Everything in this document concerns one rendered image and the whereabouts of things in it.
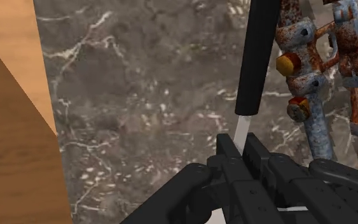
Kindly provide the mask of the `black-handled knife with white blade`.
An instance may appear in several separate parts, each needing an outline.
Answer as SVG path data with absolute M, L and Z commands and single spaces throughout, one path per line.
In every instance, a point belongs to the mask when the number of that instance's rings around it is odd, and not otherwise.
M 271 153 L 249 132 L 250 119 L 259 111 L 266 72 L 279 20 L 281 0 L 251 0 L 235 112 L 235 137 L 228 142 L 240 156 L 228 162 L 234 170 L 227 175 L 248 175 L 238 193 L 230 192 L 227 206 L 211 211 L 200 224 L 307 224 L 305 206 L 277 207 L 266 189 L 275 182 L 268 168 Z

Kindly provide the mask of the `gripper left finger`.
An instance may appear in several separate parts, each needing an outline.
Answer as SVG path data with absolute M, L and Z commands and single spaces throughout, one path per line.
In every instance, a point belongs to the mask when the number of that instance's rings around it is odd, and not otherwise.
M 217 135 L 206 164 L 186 165 L 120 224 L 206 224 L 222 209 L 224 224 L 285 224 L 261 175 L 269 151 L 249 134 L 239 153 L 228 134 Z

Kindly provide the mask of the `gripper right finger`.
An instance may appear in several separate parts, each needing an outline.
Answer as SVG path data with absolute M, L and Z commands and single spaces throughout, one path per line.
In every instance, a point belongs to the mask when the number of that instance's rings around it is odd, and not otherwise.
M 277 206 L 305 206 L 309 224 L 358 224 L 358 170 L 326 159 L 301 166 L 252 133 L 242 158 Z

